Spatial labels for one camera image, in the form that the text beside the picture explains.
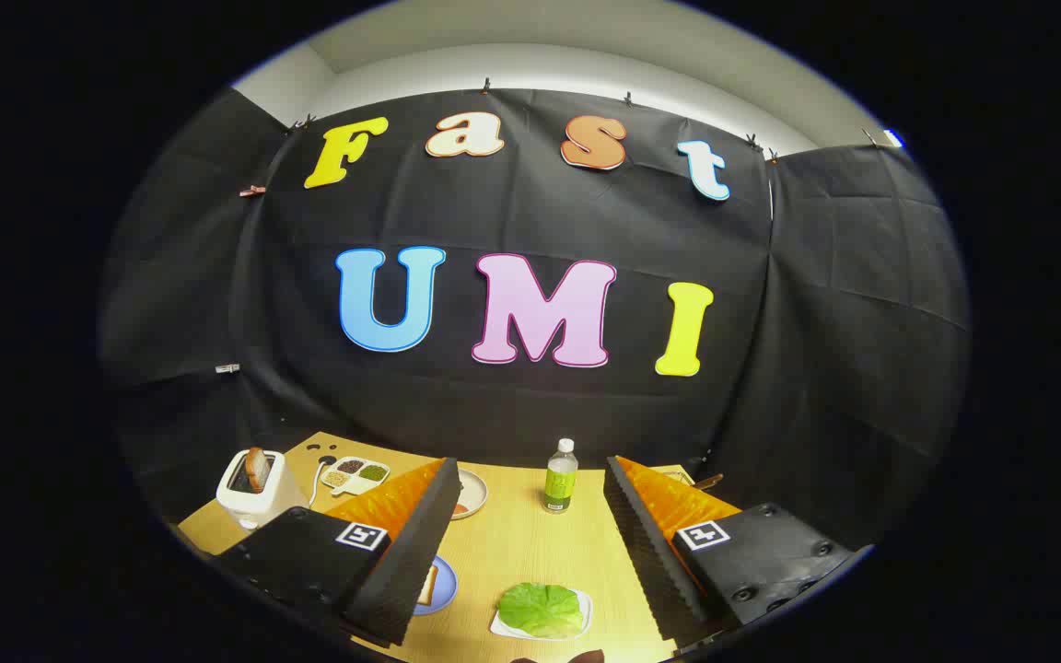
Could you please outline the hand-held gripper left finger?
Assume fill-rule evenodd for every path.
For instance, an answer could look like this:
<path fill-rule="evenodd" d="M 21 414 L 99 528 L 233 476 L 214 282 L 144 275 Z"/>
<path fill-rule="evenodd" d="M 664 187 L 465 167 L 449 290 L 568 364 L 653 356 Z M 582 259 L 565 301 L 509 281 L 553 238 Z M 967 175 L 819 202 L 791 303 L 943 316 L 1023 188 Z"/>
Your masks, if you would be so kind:
<path fill-rule="evenodd" d="M 325 513 L 290 507 L 214 561 L 321 634 L 399 646 L 459 495 L 437 459 Z"/>

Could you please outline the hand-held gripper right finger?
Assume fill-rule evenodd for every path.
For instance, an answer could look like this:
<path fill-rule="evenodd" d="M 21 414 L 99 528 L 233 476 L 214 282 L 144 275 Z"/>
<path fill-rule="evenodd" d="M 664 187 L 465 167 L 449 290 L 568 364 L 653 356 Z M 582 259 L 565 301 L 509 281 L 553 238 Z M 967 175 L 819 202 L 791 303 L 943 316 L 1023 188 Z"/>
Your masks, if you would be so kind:
<path fill-rule="evenodd" d="M 807 604 L 862 562 L 772 501 L 740 509 L 614 456 L 603 495 L 661 636 L 681 650 L 738 642 Z"/>

